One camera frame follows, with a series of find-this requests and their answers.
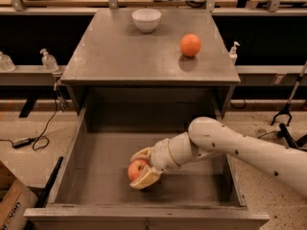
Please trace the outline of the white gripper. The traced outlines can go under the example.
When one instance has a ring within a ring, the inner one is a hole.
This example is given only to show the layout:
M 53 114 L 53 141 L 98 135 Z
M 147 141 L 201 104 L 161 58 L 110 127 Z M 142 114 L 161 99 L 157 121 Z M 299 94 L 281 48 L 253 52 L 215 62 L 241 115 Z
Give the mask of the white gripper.
M 157 142 L 153 147 L 146 147 L 135 153 L 130 161 L 144 159 L 151 161 L 153 168 L 146 165 L 136 173 L 135 179 L 130 186 L 133 189 L 142 190 L 157 182 L 161 176 L 160 171 L 165 171 L 173 167 L 173 159 L 169 152 L 169 139 Z

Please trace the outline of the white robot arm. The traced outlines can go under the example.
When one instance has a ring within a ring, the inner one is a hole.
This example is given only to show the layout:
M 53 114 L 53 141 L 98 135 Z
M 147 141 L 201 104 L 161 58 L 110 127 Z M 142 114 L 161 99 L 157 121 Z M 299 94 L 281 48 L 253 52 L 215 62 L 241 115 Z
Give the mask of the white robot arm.
M 144 159 L 147 165 L 130 185 L 144 189 L 169 169 L 220 153 L 232 155 L 307 196 L 306 151 L 246 136 L 209 117 L 199 117 L 186 132 L 135 153 L 130 160 Z

